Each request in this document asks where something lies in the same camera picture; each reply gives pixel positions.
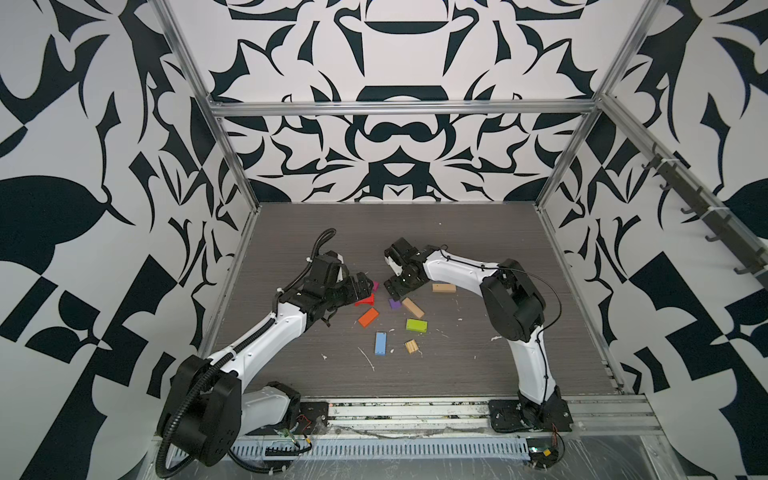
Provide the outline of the red rectangular block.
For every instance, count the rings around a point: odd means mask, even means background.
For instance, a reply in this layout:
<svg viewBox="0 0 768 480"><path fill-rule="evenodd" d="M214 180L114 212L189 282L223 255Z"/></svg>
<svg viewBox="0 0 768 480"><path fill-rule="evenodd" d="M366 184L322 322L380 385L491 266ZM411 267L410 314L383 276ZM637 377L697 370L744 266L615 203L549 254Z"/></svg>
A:
<svg viewBox="0 0 768 480"><path fill-rule="evenodd" d="M361 299L361 300L358 300L357 302L355 302L354 305L355 306L362 306L362 305L374 306L375 305L375 294L371 293L368 297L366 297L364 299Z"/></svg>

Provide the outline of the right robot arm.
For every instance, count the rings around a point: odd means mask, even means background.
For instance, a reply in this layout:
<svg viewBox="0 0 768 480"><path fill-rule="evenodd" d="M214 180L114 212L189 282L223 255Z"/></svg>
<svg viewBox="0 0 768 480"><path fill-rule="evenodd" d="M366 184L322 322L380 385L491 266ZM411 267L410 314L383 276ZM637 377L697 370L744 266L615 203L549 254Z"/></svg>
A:
<svg viewBox="0 0 768 480"><path fill-rule="evenodd" d="M561 400L544 345L546 301L522 265L507 259L482 263L400 238L384 250L394 275L384 282L403 301L427 283L448 283L483 299L492 327L510 345L518 375L518 399L528 424L543 421Z"/></svg>

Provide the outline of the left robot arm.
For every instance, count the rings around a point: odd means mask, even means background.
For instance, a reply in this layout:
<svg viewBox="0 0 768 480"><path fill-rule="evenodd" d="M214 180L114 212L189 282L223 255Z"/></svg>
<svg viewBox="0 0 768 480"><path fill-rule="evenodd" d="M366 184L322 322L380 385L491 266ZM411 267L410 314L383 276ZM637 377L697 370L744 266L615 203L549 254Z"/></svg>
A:
<svg viewBox="0 0 768 480"><path fill-rule="evenodd" d="M245 390L285 346L339 308L368 298L373 281L350 274L334 251L308 258L304 270L278 289L269 313L225 348L207 357L192 355L171 379L156 433L161 442L155 473L177 475L190 463L218 463L242 434L267 426L291 428L300 396L272 382L252 395Z"/></svg>

